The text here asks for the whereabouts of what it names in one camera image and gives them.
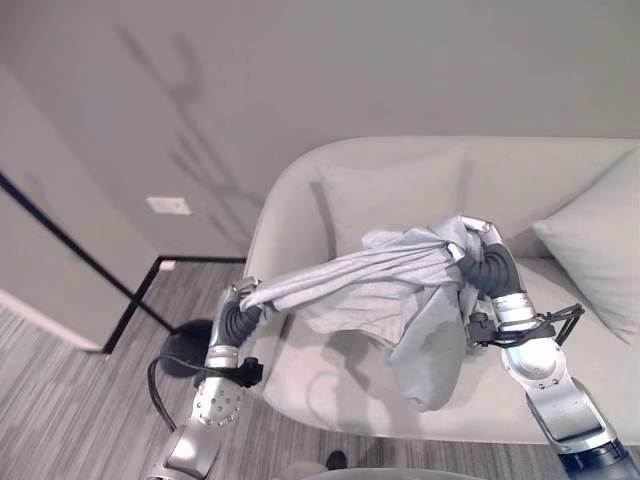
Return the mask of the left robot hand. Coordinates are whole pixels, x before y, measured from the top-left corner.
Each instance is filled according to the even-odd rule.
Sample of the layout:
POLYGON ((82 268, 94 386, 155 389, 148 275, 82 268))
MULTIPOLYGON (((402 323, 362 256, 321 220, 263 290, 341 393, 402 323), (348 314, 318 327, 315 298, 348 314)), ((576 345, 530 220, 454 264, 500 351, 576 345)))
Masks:
POLYGON ((246 277, 232 283, 220 296, 213 322, 210 345, 239 348, 253 334, 263 314, 261 304, 242 307, 242 301, 252 295, 260 281, 246 277))

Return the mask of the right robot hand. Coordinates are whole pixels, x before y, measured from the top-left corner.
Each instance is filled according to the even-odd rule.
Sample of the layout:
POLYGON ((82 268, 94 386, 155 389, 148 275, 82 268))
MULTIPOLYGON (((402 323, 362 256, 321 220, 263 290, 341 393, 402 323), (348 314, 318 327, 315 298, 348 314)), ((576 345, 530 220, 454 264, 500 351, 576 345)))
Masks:
POLYGON ((498 228, 483 219, 461 216, 460 220, 467 232, 478 235, 482 247, 482 258, 475 260, 459 245, 447 243, 447 251, 464 279, 492 300, 523 294, 525 288, 516 262, 498 228))

